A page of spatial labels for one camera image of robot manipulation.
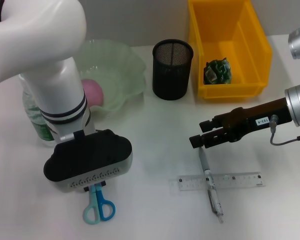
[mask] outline black mesh pen holder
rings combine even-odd
[[[194,51],[181,40],[167,39],[157,43],[152,51],[152,89],[164,100],[182,98],[188,88]]]

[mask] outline white wall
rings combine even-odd
[[[300,27],[300,0],[251,0],[267,35]],[[187,0],[80,0],[87,39],[112,39],[130,46],[187,39]]]

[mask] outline scissors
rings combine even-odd
[[[116,213],[116,206],[112,201],[105,200],[102,194],[102,186],[100,183],[91,185],[89,187],[89,195],[90,195],[90,205],[83,212],[83,219],[87,224],[98,224],[100,219],[103,221],[108,221],[113,218]],[[105,217],[104,211],[102,209],[103,205],[110,205],[112,207],[112,213],[110,216]],[[95,220],[91,220],[88,218],[88,212],[93,209]]]

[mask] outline white table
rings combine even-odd
[[[106,199],[117,212],[108,222],[84,223],[88,193],[57,191],[43,167],[53,150],[44,147],[22,105],[15,79],[0,84],[0,240],[291,240],[300,239],[300,142],[270,145],[270,130],[206,150],[214,173],[260,171],[266,187],[218,192],[224,211],[220,225],[206,191],[177,193],[169,180],[202,173],[189,137],[199,123],[236,107],[252,107],[284,97],[300,84],[300,60],[293,60],[288,36],[268,38],[273,48],[269,86],[248,102],[195,101],[191,87],[177,101],[152,91],[152,47],[136,47],[147,65],[147,89],[117,113],[95,117],[97,129],[111,129],[133,146],[130,171],[107,181]],[[300,135],[294,123],[277,128],[276,142]]]

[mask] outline yellow plastic bin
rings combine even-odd
[[[192,80],[205,99],[247,98],[268,84],[272,49],[249,0],[188,0]],[[204,84],[207,62],[227,58],[231,84]]]

